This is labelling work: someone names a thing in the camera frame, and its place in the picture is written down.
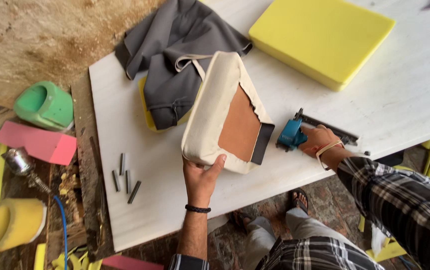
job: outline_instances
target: shirt sleeve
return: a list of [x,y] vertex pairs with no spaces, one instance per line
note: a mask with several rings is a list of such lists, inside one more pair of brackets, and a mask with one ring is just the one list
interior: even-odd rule
[[175,254],[172,256],[168,270],[208,270],[209,265],[206,260],[188,255]]
[[340,162],[337,173],[362,215],[430,269],[430,178],[358,156]]

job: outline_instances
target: pneumatic staple gun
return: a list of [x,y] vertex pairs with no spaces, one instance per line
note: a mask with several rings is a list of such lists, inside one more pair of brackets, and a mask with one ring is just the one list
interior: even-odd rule
[[298,145],[306,142],[307,136],[303,134],[302,130],[300,129],[302,122],[314,127],[318,125],[324,125],[326,128],[331,129],[332,132],[340,138],[343,144],[357,146],[356,141],[358,140],[358,136],[323,123],[319,120],[313,119],[309,116],[303,115],[303,108],[301,108],[295,114],[293,119],[288,120],[285,127],[283,128],[282,133],[278,137],[275,146],[277,148],[283,148],[285,149],[285,152],[288,152],[289,150],[294,150],[298,147]]

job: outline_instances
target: right hand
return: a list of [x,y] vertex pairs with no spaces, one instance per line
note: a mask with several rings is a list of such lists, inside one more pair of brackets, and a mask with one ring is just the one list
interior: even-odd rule
[[298,146],[298,149],[303,153],[308,154],[312,158],[316,157],[320,147],[328,145],[340,138],[333,134],[332,130],[324,125],[318,125],[316,128],[301,127],[302,132],[308,137],[308,140]]
[[182,159],[188,204],[195,207],[207,208],[210,203],[210,197],[212,197],[215,189],[218,174],[225,165],[226,155],[219,155],[212,167],[207,170],[201,164],[189,161],[184,157]]

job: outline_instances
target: pink foam block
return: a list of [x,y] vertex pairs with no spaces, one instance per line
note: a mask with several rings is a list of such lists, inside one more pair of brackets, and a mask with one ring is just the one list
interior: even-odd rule
[[103,259],[102,264],[115,267],[120,270],[163,270],[163,265],[137,260],[122,255],[105,258]]
[[8,147],[25,147],[30,156],[43,161],[68,165],[77,149],[77,138],[5,121],[0,130],[0,143]]

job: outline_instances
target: grey pants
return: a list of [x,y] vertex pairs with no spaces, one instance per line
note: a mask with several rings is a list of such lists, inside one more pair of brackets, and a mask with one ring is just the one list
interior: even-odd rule
[[[310,218],[300,208],[290,209],[286,213],[286,224],[293,239],[304,239],[312,236],[327,236],[347,243],[363,252],[350,240],[340,233],[328,228],[320,221]],[[270,221],[264,217],[257,217],[247,224],[248,238],[245,246],[245,260],[243,270],[254,270],[263,256],[267,255],[275,243],[275,234]]]

